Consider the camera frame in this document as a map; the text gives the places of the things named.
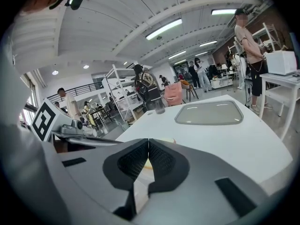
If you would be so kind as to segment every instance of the sneaker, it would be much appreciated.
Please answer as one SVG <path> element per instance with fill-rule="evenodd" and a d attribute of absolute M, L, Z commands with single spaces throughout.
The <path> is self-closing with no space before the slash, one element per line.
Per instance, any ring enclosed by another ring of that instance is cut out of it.
<path fill-rule="evenodd" d="M 256 114 L 259 114 L 259 108 L 256 105 L 255 106 L 251 105 L 250 110 L 255 112 Z"/>
<path fill-rule="evenodd" d="M 272 105 L 270 105 L 270 104 L 268 104 L 268 103 L 265 103 L 265 104 L 264 104 L 264 108 L 270 109 L 270 110 L 273 109 Z"/>

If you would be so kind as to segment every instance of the black shorts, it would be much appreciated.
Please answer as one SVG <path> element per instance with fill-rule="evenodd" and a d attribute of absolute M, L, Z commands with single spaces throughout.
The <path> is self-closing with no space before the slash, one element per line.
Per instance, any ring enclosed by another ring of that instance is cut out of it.
<path fill-rule="evenodd" d="M 262 93 L 263 87 L 262 78 L 260 77 L 260 75 L 267 73 L 266 67 L 263 61 L 250 64 L 249 67 L 251 69 L 252 78 L 252 95 L 259 97 Z"/>

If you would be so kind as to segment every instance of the white ceiling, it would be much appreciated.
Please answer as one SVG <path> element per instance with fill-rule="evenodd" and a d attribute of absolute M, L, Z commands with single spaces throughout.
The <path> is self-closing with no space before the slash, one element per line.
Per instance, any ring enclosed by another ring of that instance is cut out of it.
<path fill-rule="evenodd" d="M 16 67 L 23 74 L 39 68 L 49 81 L 54 70 L 60 76 L 105 73 L 111 64 L 138 61 L 158 66 L 168 57 L 186 50 L 170 62 L 212 50 L 232 33 L 232 15 L 212 16 L 217 8 L 261 5 L 263 0 L 83 0 L 73 11 L 60 6 L 17 17 L 13 32 Z M 182 18 L 178 25 L 148 41 L 145 36 Z M 217 39 L 215 45 L 199 44 Z M 82 64 L 90 65 L 83 69 Z"/>

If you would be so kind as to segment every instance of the box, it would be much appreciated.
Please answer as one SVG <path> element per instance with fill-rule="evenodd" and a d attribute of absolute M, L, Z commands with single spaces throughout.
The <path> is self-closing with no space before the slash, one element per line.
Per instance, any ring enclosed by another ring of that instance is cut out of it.
<path fill-rule="evenodd" d="M 269 73 L 287 75 L 297 70 L 295 53 L 291 51 L 275 51 L 266 53 Z"/>

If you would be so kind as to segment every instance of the floor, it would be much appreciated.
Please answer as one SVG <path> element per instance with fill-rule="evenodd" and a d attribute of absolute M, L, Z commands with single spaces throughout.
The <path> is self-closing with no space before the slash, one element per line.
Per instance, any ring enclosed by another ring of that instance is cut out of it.
<path fill-rule="evenodd" d="M 246 88 L 250 87 L 250 83 L 246 83 Z M 237 90 L 233 88 L 232 86 L 226 87 L 226 88 L 220 88 L 217 90 L 212 90 L 207 93 L 204 93 L 202 89 L 196 89 L 195 90 L 199 100 L 205 100 L 208 98 L 214 98 L 221 95 L 230 95 L 231 97 L 235 98 L 242 104 L 246 103 L 246 94 L 245 90 Z M 182 91 L 183 99 L 186 103 L 189 103 L 189 99 L 186 98 L 186 92 L 185 90 Z M 199 101 L 196 97 L 191 97 L 191 102 Z M 250 105 L 251 100 L 249 99 L 249 94 L 247 93 L 247 105 Z M 281 134 L 281 129 L 285 123 L 285 119 L 287 116 L 288 107 L 284 108 L 283 114 L 281 117 L 278 116 L 278 112 L 280 109 L 280 103 L 268 99 L 269 104 L 273 106 L 273 110 L 265 109 L 263 113 L 262 119 L 264 122 L 279 136 Z M 115 129 L 117 126 L 120 126 L 121 123 L 123 123 L 123 120 L 118 113 L 118 111 L 114 111 L 112 113 L 112 120 L 113 122 L 107 121 L 105 122 L 105 125 L 101 127 L 101 130 L 98 131 L 98 136 L 103 137 L 109 132 L 111 132 L 113 129 Z M 292 177 L 292 174 L 294 173 L 295 169 L 294 166 L 296 162 L 298 161 L 299 156 L 299 149 L 300 149 L 300 133 L 296 132 L 296 125 L 298 125 L 298 129 L 300 129 L 300 101 L 298 101 L 292 123 L 287 131 L 287 134 L 283 140 L 283 143 L 289 150 L 291 156 L 293 157 L 293 162 L 285 168 L 282 172 L 278 173 L 276 176 L 270 178 L 269 180 L 264 181 L 261 185 L 265 189 L 265 191 L 271 195 L 274 192 L 278 191 L 279 189 L 285 187 Z"/>

